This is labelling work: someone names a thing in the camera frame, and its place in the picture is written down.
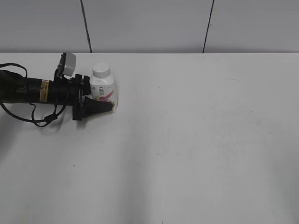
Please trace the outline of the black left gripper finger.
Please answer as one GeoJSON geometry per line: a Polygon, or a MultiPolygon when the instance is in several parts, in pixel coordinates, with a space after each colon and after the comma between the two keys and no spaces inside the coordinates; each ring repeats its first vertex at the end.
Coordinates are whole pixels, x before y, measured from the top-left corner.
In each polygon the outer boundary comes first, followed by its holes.
{"type": "Polygon", "coordinates": [[[82,118],[87,118],[99,113],[111,112],[112,109],[113,104],[110,102],[101,102],[85,97],[82,109],[82,118]]]}

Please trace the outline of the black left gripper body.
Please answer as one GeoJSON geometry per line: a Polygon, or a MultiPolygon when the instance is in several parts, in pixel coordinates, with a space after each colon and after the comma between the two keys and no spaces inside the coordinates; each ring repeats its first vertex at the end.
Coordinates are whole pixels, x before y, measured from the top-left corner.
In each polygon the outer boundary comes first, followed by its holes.
{"type": "Polygon", "coordinates": [[[72,119],[83,118],[83,96],[90,94],[90,78],[76,74],[75,77],[55,78],[50,84],[50,102],[56,105],[71,106],[72,119]]]}

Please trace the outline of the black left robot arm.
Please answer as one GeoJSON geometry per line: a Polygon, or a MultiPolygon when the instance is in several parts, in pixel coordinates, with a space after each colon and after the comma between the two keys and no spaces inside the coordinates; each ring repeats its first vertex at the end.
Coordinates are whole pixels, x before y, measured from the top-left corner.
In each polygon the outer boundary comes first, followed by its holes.
{"type": "Polygon", "coordinates": [[[113,104],[110,102],[96,101],[88,97],[91,94],[89,77],[76,74],[75,77],[55,77],[54,80],[23,77],[20,74],[1,70],[0,72],[0,106],[11,117],[44,127],[56,120],[67,106],[72,107],[73,120],[111,112],[113,104]],[[34,112],[30,119],[19,117],[6,108],[6,104],[48,104],[55,107],[52,114],[43,119],[36,120],[34,112]]]}

